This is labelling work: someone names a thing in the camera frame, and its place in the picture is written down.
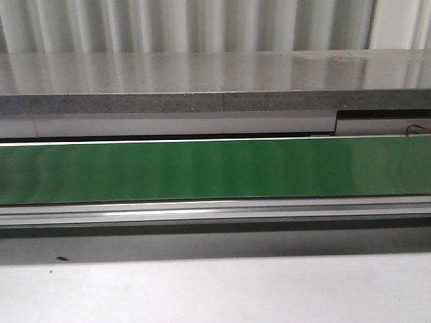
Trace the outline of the grey stone counter slab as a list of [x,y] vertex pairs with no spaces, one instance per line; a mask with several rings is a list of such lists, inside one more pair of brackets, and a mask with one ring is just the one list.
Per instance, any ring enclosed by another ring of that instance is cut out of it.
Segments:
[[4,116],[429,108],[429,50],[1,55]]

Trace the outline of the green conveyor belt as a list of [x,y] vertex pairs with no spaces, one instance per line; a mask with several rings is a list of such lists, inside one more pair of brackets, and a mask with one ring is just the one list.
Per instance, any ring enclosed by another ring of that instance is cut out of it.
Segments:
[[430,193],[430,137],[17,143],[1,204]]

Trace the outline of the white corrugated curtain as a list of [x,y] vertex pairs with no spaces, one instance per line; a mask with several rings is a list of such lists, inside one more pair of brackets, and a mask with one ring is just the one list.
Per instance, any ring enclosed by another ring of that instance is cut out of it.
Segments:
[[2,1],[1,52],[430,48],[429,1]]

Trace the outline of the white conveyor back rail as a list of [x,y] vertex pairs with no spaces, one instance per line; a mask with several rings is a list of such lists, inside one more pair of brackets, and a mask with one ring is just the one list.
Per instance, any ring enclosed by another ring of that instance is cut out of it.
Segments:
[[402,135],[430,110],[40,114],[1,117],[2,139]]

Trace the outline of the aluminium conveyor front rail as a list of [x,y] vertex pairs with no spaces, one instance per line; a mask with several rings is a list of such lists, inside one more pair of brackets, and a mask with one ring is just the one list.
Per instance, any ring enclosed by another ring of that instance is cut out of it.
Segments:
[[1,228],[427,219],[430,196],[209,199],[8,205]]

